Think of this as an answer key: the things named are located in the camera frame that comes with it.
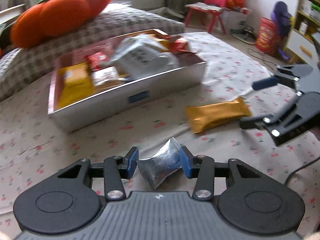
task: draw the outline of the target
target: pink chair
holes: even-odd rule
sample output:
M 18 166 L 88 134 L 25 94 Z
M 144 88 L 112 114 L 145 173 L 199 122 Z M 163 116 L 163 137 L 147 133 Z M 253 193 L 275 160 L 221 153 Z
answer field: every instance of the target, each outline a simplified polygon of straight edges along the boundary
M 207 4 L 207 5 L 214 5 L 214 6 L 223 8 L 223 7 L 226 6 L 227 0 L 204 0 L 204 3 Z M 189 7 L 189 11 L 188 11 L 188 14 L 187 14 L 187 17 L 186 17 L 186 22 L 185 22 L 186 27 L 189 24 L 192 11 L 194 11 L 194 10 L 195 11 L 201 11 L 201 12 L 204 12 L 206 14 L 211 14 L 212 15 L 212 20 L 211 20 L 211 22 L 209 24 L 209 27 L 208 27 L 208 32 L 209 33 L 212 31 L 212 28 L 213 28 L 213 26 L 215 24 L 216 18 L 218 18 L 218 20 L 220 21 L 221 27 L 222 27 L 222 31 L 223 31 L 224 34 L 226 34 L 226 30 L 224 28 L 223 22 L 222 22 L 221 17 L 220 17 L 220 15 L 223 13 L 223 11 L 205 10 L 205 9 L 201 9 L 201 8 L 197 8 L 197 7 Z M 200 21 L 201 21 L 202 25 L 205 25 L 203 18 L 200 17 Z

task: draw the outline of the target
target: cable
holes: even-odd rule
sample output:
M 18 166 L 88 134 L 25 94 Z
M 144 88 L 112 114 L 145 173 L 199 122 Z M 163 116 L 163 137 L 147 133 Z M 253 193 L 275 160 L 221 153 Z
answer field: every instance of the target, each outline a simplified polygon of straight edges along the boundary
M 300 168 L 294 170 L 293 172 L 291 172 L 291 173 L 289 174 L 289 176 L 287 177 L 287 179 L 285 180 L 284 184 L 287 186 L 288 183 L 289 183 L 289 181 L 292 179 L 292 177 L 293 177 L 298 171 L 301 171 L 301 170 L 303 170 L 304 168 L 309 167 L 310 165 L 314 164 L 314 163 L 317 162 L 318 160 L 320 160 L 320 156 L 317 157 L 316 159 L 314 159 L 313 161 L 311 161 L 311 162 L 309 162 L 309 163 L 301 166 Z
M 255 53 L 258 53 L 260 56 L 266 56 L 266 55 L 267 55 L 266 53 L 259 52 L 259 51 L 255 51 L 255 50 L 253 50 L 253 49 L 248 49 L 248 53 L 249 53 L 250 56 L 255 57 L 255 58 L 261 60 L 265 65 L 267 65 L 269 68 L 271 68 L 273 71 L 275 71 L 275 69 L 273 69 L 273 68 L 272 68 L 269 64 L 267 64 L 266 62 L 272 63 L 272 64 L 275 65 L 275 66 L 277 66 L 277 64 L 273 63 L 272 61 L 267 61 L 267 60 L 264 60 L 264 59 L 262 59 L 262 58 L 259 58 L 259 57 L 255 56 L 255 55 L 252 55 L 252 54 L 250 53 L 250 51 L 255 52 Z

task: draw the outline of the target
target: silver snack packet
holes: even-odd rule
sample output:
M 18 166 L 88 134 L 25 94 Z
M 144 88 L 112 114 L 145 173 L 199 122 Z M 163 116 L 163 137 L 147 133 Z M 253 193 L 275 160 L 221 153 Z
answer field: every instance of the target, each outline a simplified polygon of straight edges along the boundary
M 152 157 L 137 160 L 139 171 L 151 189 L 156 189 L 166 177 L 181 168 L 180 150 L 181 145 L 172 137 Z

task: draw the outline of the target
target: gold wrapper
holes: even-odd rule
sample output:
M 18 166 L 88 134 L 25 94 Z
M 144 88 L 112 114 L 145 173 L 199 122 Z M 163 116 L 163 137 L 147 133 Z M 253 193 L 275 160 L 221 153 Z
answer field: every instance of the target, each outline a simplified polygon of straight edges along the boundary
M 242 97 L 213 105 L 186 107 L 186 113 L 190 128 L 194 133 L 203 132 L 231 120 L 252 115 Z

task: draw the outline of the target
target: blue gripper pad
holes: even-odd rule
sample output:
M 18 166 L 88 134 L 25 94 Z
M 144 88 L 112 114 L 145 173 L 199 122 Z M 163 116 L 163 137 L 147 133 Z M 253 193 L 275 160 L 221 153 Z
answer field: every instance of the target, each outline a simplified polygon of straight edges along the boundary
M 139 159 L 139 149 L 137 147 L 128 161 L 127 178 L 132 178 L 134 171 L 136 170 L 136 167 L 137 167 L 138 159 Z
M 259 81 L 255 81 L 252 83 L 252 89 L 255 91 L 276 86 L 280 83 L 280 80 L 276 77 L 269 77 L 265 79 L 261 79 Z
M 183 169 L 183 172 L 185 176 L 188 179 L 191 179 L 191 162 L 189 157 L 186 155 L 186 153 L 183 151 L 183 148 L 180 148 L 179 150 L 179 158 L 180 158 L 180 163 Z

